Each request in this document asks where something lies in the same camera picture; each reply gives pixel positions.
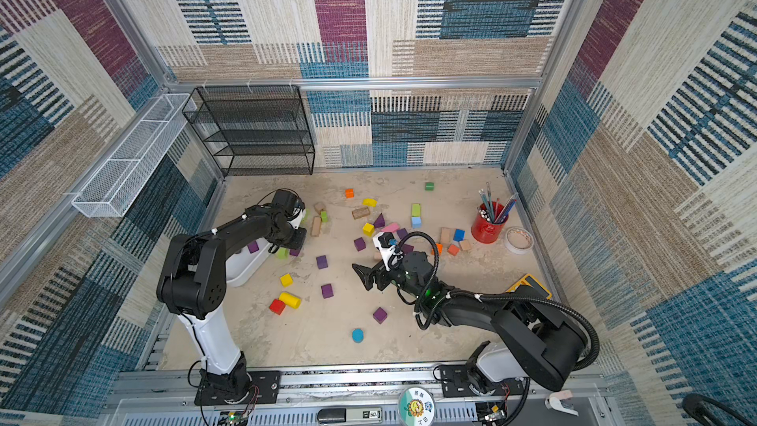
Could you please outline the purple cube block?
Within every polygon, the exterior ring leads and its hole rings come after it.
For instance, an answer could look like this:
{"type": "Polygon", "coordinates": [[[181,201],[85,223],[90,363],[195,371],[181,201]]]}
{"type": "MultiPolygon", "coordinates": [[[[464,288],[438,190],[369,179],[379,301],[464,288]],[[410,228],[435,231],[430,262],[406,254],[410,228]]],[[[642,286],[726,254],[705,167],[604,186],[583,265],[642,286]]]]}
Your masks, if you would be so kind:
{"type": "Polygon", "coordinates": [[[367,245],[363,238],[359,238],[354,241],[354,246],[356,248],[356,251],[360,252],[361,250],[364,250],[367,245]]]}

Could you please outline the purple triangular prism block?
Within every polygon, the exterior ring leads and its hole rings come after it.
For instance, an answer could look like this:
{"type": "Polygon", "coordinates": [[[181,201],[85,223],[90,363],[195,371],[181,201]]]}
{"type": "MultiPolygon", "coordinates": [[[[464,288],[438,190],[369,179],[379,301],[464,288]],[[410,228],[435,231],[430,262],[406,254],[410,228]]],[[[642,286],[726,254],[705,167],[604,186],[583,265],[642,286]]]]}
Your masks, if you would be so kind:
{"type": "Polygon", "coordinates": [[[378,215],[378,218],[374,222],[374,227],[376,229],[382,229],[384,228],[384,226],[386,226],[386,221],[384,221],[384,215],[380,214],[378,215]]]}

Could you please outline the dark wood grain block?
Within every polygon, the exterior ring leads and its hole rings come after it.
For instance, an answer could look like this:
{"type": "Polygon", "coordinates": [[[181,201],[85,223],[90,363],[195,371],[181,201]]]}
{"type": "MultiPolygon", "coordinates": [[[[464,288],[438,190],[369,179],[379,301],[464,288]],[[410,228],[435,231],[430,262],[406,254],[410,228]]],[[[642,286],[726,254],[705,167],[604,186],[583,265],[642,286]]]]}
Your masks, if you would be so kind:
{"type": "Polygon", "coordinates": [[[370,207],[368,207],[368,206],[359,207],[359,208],[357,208],[357,209],[354,209],[354,210],[353,210],[353,211],[351,212],[351,214],[352,214],[352,217],[353,217],[353,218],[354,218],[355,220],[358,220],[358,219],[361,219],[361,218],[365,218],[365,217],[368,217],[368,216],[370,216],[370,215],[371,215],[371,209],[370,209],[370,207]]]}

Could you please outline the small yellow cube block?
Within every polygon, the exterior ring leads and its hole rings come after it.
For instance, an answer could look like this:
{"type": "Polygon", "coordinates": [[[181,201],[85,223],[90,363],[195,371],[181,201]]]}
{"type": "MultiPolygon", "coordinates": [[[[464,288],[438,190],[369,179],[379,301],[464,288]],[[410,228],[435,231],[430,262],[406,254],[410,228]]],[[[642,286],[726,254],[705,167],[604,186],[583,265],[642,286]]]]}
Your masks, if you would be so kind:
{"type": "Polygon", "coordinates": [[[280,277],[280,282],[283,287],[288,287],[294,283],[294,280],[292,276],[289,273],[287,273],[280,277]]]}

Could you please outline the light wood long block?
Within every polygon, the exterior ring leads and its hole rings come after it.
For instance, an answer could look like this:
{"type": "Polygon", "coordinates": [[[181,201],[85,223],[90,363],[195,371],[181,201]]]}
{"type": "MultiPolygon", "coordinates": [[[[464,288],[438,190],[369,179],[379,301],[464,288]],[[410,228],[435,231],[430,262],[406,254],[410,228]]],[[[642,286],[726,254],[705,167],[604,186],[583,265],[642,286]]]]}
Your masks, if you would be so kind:
{"type": "Polygon", "coordinates": [[[321,234],[321,217],[319,215],[315,215],[313,217],[313,221],[311,221],[311,236],[312,237],[318,237],[321,234]]]}

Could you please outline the pink rectangular block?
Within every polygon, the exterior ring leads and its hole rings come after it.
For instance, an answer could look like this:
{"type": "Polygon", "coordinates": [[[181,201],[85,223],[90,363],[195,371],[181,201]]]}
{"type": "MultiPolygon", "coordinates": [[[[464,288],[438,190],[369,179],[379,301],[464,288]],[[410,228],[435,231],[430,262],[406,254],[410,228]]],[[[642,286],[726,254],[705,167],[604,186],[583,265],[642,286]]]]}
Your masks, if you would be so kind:
{"type": "Polygon", "coordinates": [[[394,233],[398,231],[399,229],[400,229],[400,226],[397,223],[392,223],[382,228],[384,232],[389,232],[389,233],[394,233]]]}

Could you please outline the yellow calculator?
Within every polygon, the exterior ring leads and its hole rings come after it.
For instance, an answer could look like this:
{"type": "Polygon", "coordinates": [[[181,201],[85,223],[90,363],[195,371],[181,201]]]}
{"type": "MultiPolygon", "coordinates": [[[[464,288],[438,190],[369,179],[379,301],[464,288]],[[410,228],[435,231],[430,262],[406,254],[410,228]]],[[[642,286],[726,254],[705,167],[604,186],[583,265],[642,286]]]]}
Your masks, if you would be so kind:
{"type": "Polygon", "coordinates": [[[552,293],[545,288],[536,278],[531,274],[522,276],[516,283],[514,283],[509,289],[509,293],[514,293],[518,288],[522,286],[528,286],[532,291],[536,292],[540,297],[551,300],[552,293]]]}

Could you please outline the purple cube front centre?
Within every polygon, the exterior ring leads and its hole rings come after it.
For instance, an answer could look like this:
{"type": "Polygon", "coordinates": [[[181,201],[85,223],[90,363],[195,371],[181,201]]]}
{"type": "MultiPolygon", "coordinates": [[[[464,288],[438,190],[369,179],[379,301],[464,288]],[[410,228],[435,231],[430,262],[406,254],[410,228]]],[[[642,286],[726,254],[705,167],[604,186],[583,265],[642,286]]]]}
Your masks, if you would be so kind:
{"type": "Polygon", "coordinates": [[[384,308],[378,308],[374,311],[373,318],[381,325],[388,319],[388,312],[384,308]]]}

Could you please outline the red pencil bucket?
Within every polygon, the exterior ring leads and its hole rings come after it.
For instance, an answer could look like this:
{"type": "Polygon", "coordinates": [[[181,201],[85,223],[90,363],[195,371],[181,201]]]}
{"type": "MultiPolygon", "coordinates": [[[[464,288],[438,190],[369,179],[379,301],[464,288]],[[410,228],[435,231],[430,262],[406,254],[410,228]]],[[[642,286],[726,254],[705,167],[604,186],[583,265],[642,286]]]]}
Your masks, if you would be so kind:
{"type": "Polygon", "coordinates": [[[492,203],[494,218],[490,219],[486,205],[481,204],[470,229],[472,238],[481,244],[496,242],[509,220],[509,216],[502,216],[505,208],[506,206],[499,201],[494,201],[492,203]]]}

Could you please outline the purple cube near yellow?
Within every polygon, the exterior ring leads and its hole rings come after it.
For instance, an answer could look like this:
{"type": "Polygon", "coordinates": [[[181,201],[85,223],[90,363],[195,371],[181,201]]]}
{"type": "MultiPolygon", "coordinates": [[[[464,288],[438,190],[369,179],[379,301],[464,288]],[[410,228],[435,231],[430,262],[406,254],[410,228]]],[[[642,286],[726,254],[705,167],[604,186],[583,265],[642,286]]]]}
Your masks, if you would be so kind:
{"type": "Polygon", "coordinates": [[[324,284],[321,286],[321,295],[323,299],[329,299],[334,296],[333,287],[331,284],[324,284]]]}

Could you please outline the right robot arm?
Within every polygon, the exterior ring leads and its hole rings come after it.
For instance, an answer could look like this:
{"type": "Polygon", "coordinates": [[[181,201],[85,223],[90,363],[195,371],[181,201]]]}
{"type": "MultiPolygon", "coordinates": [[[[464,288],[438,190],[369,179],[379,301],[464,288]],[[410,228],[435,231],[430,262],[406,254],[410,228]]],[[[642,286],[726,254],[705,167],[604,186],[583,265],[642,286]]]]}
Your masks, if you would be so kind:
{"type": "Polygon", "coordinates": [[[477,394],[490,394],[504,380],[526,377],[550,392],[559,392],[575,371],[599,358],[599,334],[576,310],[551,300],[528,285],[512,292],[477,293],[439,278],[437,248],[408,252],[408,241],[431,237],[420,231],[398,239],[392,232],[373,238],[380,260],[355,263],[353,271],[366,290],[392,286],[413,309],[418,329],[475,327],[496,333],[496,342],[480,344],[466,364],[467,382],[477,394]]]}

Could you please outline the yellow cylinder block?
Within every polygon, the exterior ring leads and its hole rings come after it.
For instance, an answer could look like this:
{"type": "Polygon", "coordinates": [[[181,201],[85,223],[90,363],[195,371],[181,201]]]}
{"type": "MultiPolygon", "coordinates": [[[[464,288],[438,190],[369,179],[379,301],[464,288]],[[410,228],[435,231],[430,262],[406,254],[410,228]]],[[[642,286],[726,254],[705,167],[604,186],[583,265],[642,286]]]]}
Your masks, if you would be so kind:
{"type": "Polygon", "coordinates": [[[299,307],[302,305],[303,300],[291,293],[288,292],[282,292],[279,295],[279,300],[284,303],[287,307],[290,307],[292,309],[299,309],[299,307]]]}

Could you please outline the round green sticker badge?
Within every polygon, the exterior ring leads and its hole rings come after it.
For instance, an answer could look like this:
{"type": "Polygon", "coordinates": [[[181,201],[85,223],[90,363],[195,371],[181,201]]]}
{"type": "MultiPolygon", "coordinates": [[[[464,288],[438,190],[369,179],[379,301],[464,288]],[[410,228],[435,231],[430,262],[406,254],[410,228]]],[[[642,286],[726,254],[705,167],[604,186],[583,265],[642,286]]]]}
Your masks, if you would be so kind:
{"type": "Polygon", "coordinates": [[[431,426],[436,418],[435,398],[422,387],[408,387],[399,397],[397,411],[403,426],[431,426]]]}

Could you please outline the tape roll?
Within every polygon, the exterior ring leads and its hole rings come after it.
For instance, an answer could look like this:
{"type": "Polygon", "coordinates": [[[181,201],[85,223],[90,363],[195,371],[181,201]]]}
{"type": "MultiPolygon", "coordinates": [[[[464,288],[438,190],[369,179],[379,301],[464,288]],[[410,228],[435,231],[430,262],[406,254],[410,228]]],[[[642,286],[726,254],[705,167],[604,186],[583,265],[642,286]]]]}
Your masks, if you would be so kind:
{"type": "Polygon", "coordinates": [[[525,228],[513,227],[507,230],[504,243],[512,254],[523,256],[533,248],[534,238],[525,228]]]}

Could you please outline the blue round disc block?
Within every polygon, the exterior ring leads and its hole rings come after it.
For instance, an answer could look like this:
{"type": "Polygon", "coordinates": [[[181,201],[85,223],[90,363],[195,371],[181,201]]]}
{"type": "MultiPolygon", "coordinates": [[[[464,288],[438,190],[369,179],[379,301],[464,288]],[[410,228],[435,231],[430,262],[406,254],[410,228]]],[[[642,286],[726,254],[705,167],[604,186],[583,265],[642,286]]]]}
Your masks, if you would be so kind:
{"type": "Polygon", "coordinates": [[[352,339],[356,343],[362,343],[365,338],[364,331],[362,329],[354,329],[352,331],[352,339]]]}

